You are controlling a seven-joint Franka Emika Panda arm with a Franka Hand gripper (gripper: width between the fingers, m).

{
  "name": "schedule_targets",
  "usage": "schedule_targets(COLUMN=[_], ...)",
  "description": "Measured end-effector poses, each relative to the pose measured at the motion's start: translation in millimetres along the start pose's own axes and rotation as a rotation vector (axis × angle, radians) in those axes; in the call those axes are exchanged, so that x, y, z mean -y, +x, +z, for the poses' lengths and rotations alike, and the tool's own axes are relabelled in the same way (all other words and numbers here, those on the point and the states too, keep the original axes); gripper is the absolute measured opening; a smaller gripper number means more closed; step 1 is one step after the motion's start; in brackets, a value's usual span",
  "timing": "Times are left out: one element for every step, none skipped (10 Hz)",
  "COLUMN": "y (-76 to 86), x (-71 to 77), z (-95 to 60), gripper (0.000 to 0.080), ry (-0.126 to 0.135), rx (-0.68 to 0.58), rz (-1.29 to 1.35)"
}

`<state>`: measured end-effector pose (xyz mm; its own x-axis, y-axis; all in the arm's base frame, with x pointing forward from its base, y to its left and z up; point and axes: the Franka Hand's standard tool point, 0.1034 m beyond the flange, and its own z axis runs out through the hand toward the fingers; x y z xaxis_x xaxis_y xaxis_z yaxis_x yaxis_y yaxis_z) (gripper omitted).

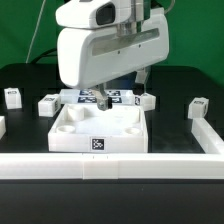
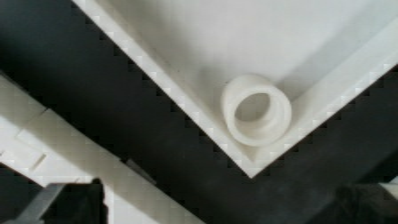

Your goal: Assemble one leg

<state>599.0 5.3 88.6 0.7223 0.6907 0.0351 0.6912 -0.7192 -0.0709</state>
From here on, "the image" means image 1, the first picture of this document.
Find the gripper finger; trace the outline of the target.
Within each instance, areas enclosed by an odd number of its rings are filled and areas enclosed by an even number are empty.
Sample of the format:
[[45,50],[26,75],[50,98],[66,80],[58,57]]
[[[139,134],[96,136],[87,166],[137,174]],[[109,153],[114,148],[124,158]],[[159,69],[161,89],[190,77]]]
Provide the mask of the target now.
[[99,110],[108,110],[112,108],[112,98],[107,96],[103,84],[93,87],[92,92],[96,97],[97,107]]
[[136,72],[135,82],[139,84],[145,84],[150,75],[150,67],[145,67]]

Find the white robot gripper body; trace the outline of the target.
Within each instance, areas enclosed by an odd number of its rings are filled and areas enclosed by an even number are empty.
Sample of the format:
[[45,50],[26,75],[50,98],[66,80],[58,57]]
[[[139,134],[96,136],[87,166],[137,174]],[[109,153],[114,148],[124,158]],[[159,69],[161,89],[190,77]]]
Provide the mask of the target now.
[[163,8],[151,10],[140,33],[118,37],[115,26],[97,30],[65,28],[57,43],[61,81],[74,89],[91,88],[156,64],[168,53]]

